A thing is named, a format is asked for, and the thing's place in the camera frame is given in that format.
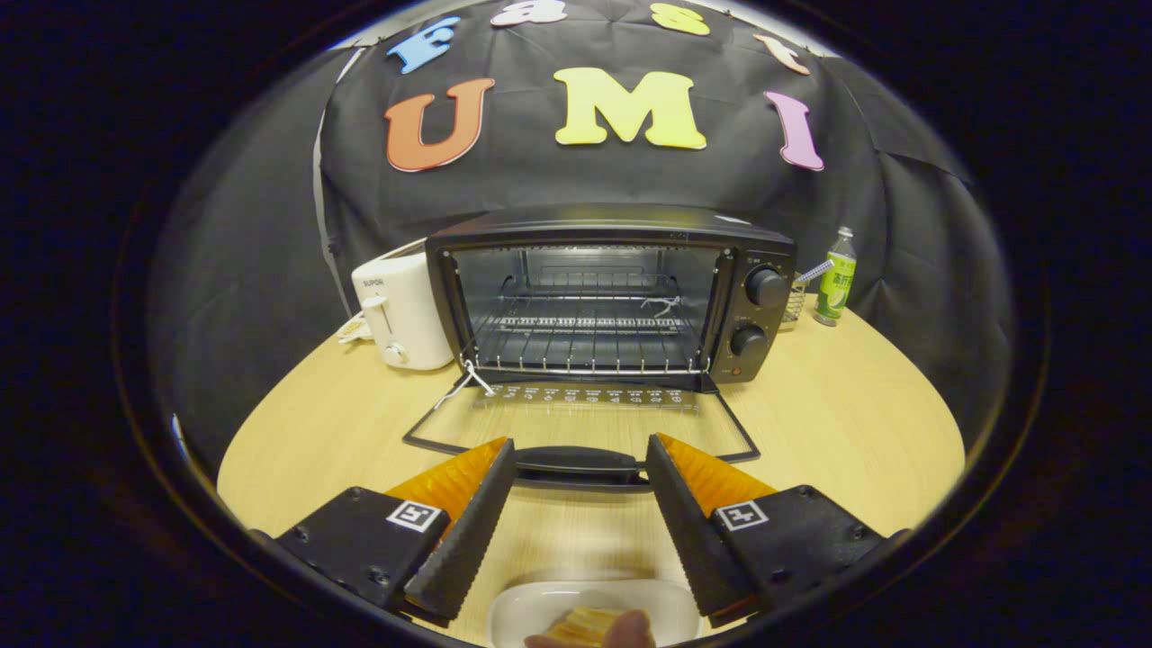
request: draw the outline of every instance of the screw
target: screw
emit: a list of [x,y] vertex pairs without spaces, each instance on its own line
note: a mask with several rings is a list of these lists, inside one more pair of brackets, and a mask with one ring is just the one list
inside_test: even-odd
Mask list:
[[387,586],[388,574],[384,573],[384,570],[381,570],[380,567],[369,567],[367,580],[380,586]]

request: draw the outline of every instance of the letter m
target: letter m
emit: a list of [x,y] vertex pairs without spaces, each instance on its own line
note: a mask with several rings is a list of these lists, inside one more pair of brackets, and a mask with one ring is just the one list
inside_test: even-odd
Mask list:
[[639,133],[649,113],[652,127],[644,137],[657,146],[703,149],[704,135],[696,130],[688,89],[692,80],[667,71],[650,71],[629,92],[600,68],[566,68],[553,77],[568,86],[568,122],[556,131],[561,144],[599,144],[608,131],[597,123],[600,111],[624,142]]

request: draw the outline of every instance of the toaster oven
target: toaster oven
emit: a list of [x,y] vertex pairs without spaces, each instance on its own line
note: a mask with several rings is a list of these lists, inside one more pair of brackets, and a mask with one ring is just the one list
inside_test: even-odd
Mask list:
[[462,452],[515,429],[522,476],[635,473],[653,425],[730,461],[759,454],[717,384],[764,363],[787,236],[703,209],[562,205],[491,212],[424,251],[462,377],[406,440]]
[[796,244],[715,212],[502,211],[430,236],[448,344],[495,382],[751,380],[788,304]]

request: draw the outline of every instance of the white plate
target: white plate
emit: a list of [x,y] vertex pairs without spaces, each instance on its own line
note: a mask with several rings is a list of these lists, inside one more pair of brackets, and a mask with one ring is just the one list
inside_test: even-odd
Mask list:
[[524,648],[524,638],[544,634],[576,605],[644,610],[657,646],[695,639],[700,616],[692,593],[662,580],[530,582],[506,589],[488,608],[488,646]]

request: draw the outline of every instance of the foam letter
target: foam letter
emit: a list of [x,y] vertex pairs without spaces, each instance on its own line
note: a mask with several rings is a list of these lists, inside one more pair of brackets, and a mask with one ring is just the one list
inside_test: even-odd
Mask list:
[[408,74],[447,52],[448,40],[453,37],[453,31],[448,28],[458,22],[458,17],[449,16],[388,50],[388,55],[396,54],[404,61],[400,74]]
[[824,168],[824,160],[816,155],[812,131],[808,128],[808,106],[778,92],[765,92],[764,96],[776,106],[780,126],[785,129],[785,145],[780,149],[780,157],[788,164],[812,171]]
[[768,52],[776,58],[778,61],[785,65],[786,68],[793,70],[796,74],[812,74],[809,69],[796,61],[796,52],[793,52],[785,44],[772,38],[771,36],[756,35],[752,38],[764,43],[768,47]]
[[675,5],[665,5],[664,2],[652,5],[651,9],[652,20],[655,21],[655,24],[665,29],[674,29],[687,33],[695,33],[696,36],[707,36],[712,32],[708,25],[704,24],[704,16],[691,9]]
[[420,137],[424,108],[435,99],[434,95],[419,95],[388,108],[384,113],[389,122],[388,164],[400,171],[424,171],[467,153],[480,136],[484,91],[495,83],[491,78],[473,78],[448,89],[448,96],[456,98],[456,121],[452,135],[439,144],[425,144]]
[[644,137],[657,146],[703,149],[707,140],[696,130],[688,89],[692,80],[667,71],[644,75],[632,92],[600,68],[566,68],[552,75],[568,86],[568,121],[556,131],[561,144],[599,144],[608,131],[596,123],[599,110],[624,142],[639,133],[649,113],[652,128]]
[[523,22],[554,23],[568,17],[560,0],[530,0],[508,5],[492,17],[492,27],[511,27]]

